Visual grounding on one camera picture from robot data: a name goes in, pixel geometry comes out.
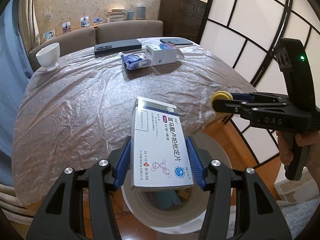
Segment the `blue curtain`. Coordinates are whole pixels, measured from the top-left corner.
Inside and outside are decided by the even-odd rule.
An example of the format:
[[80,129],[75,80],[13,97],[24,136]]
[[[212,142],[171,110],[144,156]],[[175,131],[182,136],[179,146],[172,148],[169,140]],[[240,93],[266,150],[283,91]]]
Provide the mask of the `blue curtain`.
[[13,186],[11,156],[14,127],[33,70],[18,24],[18,2],[10,0],[1,14],[1,184]]

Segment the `shoji screen divider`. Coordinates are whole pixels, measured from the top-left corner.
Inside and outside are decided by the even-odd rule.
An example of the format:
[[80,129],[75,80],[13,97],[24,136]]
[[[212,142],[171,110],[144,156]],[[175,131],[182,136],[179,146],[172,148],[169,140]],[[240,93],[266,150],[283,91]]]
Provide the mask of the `shoji screen divider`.
[[285,94],[280,38],[302,42],[319,92],[319,18],[308,0],[208,0],[197,41],[258,91]]

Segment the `white ceramic bowl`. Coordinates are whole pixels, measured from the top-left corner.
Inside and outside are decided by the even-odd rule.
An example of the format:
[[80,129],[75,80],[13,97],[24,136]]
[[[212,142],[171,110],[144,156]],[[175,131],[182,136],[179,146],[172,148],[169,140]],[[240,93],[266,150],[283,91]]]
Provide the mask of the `white ceramic bowl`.
[[46,68],[46,70],[55,70],[59,64],[58,60],[60,58],[60,44],[58,42],[52,43],[36,53],[36,59],[41,67]]

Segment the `black phone case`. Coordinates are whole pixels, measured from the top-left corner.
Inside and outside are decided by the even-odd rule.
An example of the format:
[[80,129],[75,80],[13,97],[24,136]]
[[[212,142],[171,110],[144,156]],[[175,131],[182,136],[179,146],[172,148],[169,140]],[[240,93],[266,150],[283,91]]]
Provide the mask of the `black phone case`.
[[141,48],[142,44],[137,39],[120,40],[96,44],[94,46],[94,54],[95,56],[103,56]]

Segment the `blue white tissue packet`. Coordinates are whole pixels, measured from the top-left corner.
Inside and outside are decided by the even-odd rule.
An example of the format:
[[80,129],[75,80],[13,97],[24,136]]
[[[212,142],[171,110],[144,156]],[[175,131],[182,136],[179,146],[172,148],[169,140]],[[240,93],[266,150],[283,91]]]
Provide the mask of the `blue white tissue packet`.
[[126,70],[132,71],[152,66],[151,59],[144,53],[121,54],[121,59]]

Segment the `beige curtain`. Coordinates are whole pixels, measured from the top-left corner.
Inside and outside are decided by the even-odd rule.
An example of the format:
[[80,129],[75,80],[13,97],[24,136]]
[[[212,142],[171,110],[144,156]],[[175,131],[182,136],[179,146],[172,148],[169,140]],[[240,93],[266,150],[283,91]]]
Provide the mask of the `beige curtain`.
[[24,48],[29,53],[40,45],[34,0],[18,0],[18,22]]

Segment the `white pink medicine box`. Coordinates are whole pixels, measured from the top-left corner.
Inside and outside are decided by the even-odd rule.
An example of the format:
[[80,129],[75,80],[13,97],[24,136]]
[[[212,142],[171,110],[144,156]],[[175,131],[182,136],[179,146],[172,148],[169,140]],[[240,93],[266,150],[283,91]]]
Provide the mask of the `white pink medicine box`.
[[167,191],[194,184],[176,106],[138,96],[131,122],[131,189]]

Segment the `stack of books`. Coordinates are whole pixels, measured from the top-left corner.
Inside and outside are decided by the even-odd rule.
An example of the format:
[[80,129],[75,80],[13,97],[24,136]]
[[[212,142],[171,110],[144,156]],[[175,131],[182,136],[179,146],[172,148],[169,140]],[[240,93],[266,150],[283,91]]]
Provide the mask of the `stack of books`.
[[111,9],[107,12],[107,23],[119,22],[127,20],[127,10],[126,9]]

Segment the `blue red naproxen box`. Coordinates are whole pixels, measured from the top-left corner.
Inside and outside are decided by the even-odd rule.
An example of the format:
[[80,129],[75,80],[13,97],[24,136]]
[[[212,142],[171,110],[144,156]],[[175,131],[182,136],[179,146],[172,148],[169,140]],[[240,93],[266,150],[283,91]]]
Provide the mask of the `blue red naproxen box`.
[[167,43],[147,44],[145,53],[151,59],[152,66],[171,64],[184,58],[178,48]]

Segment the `yellow plastic cup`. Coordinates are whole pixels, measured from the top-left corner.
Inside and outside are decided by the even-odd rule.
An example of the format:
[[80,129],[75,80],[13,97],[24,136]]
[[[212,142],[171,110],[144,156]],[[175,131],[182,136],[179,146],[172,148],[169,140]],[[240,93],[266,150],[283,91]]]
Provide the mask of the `yellow plastic cup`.
[[227,115],[227,113],[221,113],[215,110],[215,108],[213,107],[213,103],[217,100],[233,100],[233,96],[231,95],[231,93],[229,92],[225,92],[225,91],[217,91],[215,92],[211,98],[210,98],[210,105],[213,109],[213,111],[216,114],[216,118],[221,118],[222,116]]

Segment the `blue cup on shelf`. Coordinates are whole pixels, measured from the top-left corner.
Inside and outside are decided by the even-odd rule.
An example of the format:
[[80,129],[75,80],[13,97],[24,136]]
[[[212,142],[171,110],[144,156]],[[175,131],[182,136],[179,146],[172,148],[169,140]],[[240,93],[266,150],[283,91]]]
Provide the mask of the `blue cup on shelf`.
[[127,20],[130,21],[130,20],[133,20],[133,18],[134,18],[134,11],[129,10],[127,12]]

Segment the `blue iPhone smartphone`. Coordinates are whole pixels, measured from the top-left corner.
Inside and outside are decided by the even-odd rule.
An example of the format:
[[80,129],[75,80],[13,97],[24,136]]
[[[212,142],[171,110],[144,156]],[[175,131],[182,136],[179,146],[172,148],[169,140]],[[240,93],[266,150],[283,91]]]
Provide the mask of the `blue iPhone smartphone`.
[[184,46],[184,45],[192,45],[193,42],[189,41],[188,39],[185,38],[161,38],[160,41],[162,43],[166,43],[166,44],[172,44],[175,46]]

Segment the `white trash bin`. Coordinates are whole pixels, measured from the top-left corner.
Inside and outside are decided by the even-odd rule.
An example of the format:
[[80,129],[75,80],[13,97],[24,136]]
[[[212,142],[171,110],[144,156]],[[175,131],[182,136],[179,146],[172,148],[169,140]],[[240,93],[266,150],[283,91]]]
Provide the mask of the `white trash bin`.
[[144,225],[161,233],[185,235],[201,229],[209,193],[196,185],[167,191],[131,189],[130,170],[122,193],[131,213]]

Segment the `photo card leftmost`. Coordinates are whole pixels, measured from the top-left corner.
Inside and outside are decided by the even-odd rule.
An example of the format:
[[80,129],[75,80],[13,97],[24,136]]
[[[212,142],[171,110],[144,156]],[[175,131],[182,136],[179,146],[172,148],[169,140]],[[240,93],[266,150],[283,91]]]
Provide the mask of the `photo card leftmost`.
[[43,41],[44,42],[47,42],[49,40],[52,40],[55,38],[55,30],[50,30],[50,31],[47,31],[43,34]]

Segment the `dark wooden cabinet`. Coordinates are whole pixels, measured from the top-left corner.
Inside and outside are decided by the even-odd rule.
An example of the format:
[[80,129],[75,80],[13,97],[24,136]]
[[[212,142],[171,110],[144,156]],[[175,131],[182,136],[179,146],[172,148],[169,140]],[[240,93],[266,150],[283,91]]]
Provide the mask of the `dark wooden cabinet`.
[[206,7],[201,0],[161,0],[158,19],[163,35],[196,42]]

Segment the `brown sofa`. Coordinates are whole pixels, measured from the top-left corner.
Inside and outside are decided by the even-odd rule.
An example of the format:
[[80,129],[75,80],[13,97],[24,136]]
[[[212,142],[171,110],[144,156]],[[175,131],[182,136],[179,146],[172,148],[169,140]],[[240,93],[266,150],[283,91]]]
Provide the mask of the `brown sofa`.
[[33,48],[28,53],[29,63],[36,71],[40,64],[36,54],[44,47],[60,44],[60,55],[79,51],[105,42],[128,40],[133,38],[162,37],[163,22],[158,20],[131,20],[121,22],[103,23],[97,27],[87,27],[60,35]]

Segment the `photo card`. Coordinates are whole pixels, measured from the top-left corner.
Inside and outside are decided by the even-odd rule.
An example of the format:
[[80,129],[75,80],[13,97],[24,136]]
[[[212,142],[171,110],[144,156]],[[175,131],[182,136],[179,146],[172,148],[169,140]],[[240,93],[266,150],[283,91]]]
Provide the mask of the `photo card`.
[[70,32],[70,31],[71,31],[71,22],[68,21],[68,22],[63,23],[62,24],[62,33],[66,34],[66,33]]
[[89,17],[88,16],[84,16],[80,18],[80,26],[82,28],[86,28],[90,26],[90,22],[89,22]]
[[43,41],[44,42],[47,42],[49,40],[52,40],[55,38],[55,30],[50,30],[50,31],[47,31],[43,34]]
[[93,24],[101,24],[102,22],[103,22],[103,18],[102,17],[93,19]]

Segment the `grey carpet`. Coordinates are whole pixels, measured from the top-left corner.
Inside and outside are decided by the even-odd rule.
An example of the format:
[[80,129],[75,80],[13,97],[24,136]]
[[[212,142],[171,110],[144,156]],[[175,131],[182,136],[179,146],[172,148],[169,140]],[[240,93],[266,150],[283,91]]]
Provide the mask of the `grey carpet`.
[[276,202],[287,222],[292,239],[295,239],[314,215],[319,205],[319,197],[306,202],[285,202],[282,200]]

